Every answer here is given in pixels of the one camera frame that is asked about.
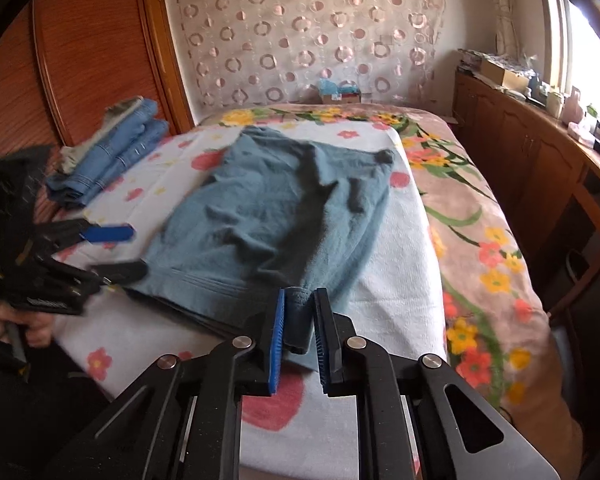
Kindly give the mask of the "person's left hand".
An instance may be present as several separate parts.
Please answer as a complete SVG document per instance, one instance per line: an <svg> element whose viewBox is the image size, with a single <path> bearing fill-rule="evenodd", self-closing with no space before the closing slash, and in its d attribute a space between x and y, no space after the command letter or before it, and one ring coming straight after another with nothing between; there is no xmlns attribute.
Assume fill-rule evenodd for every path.
<svg viewBox="0 0 600 480"><path fill-rule="evenodd" d="M55 317L50 313L17 310L0 302L0 341L7 341L7 324L26 329L27 343L32 348L45 348L53 339Z"/></svg>

